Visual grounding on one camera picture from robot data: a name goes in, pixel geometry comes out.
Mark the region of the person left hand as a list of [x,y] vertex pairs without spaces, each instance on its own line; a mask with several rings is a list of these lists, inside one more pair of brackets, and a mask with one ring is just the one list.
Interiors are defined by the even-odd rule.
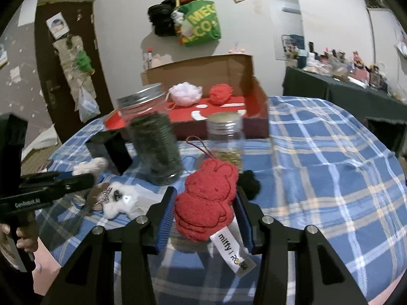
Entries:
[[[8,245],[6,235],[10,233],[10,226],[1,224],[1,252],[3,255],[12,255],[11,247]],[[27,253],[34,253],[38,249],[39,228],[35,218],[35,213],[27,214],[27,223],[25,226],[17,228],[16,235],[17,248]]]

